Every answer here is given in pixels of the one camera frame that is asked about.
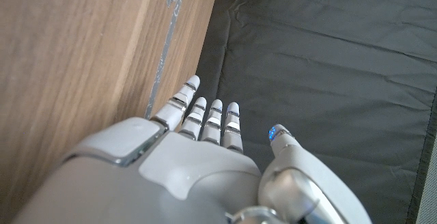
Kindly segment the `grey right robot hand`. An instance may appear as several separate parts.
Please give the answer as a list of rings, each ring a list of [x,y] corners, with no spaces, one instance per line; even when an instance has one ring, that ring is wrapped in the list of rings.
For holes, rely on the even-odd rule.
[[[369,223],[357,196],[287,128],[265,171],[245,156],[237,103],[196,98],[198,76],[150,119],[88,136],[15,223]]]

